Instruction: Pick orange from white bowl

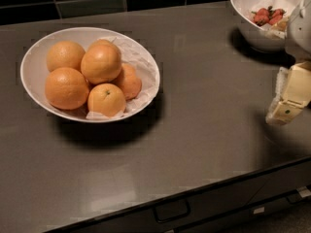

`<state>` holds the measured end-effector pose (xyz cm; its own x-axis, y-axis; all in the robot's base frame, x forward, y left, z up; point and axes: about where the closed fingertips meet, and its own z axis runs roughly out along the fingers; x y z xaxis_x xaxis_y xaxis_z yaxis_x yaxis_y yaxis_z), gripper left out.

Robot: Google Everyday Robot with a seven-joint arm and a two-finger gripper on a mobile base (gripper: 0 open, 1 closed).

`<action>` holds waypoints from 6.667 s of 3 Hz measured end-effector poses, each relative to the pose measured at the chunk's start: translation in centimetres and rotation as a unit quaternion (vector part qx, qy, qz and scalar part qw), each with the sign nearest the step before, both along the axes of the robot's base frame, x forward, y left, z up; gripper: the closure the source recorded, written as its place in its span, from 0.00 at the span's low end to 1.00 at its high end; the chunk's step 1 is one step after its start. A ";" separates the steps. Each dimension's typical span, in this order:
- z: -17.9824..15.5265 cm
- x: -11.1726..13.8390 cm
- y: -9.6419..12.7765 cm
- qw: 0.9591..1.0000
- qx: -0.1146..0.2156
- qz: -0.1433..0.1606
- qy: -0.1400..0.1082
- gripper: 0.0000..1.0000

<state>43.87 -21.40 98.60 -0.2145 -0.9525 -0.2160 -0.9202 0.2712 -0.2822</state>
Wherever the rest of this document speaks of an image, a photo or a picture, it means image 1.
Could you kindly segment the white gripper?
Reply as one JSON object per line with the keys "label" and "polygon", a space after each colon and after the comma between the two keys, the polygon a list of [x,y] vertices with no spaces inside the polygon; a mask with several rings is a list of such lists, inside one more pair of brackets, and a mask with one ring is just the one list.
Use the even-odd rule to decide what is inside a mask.
{"label": "white gripper", "polygon": [[273,125],[290,123],[311,102],[311,0],[301,0],[294,8],[287,25],[285,50],[302,63],[279,69],[275,97],[265,117]]}

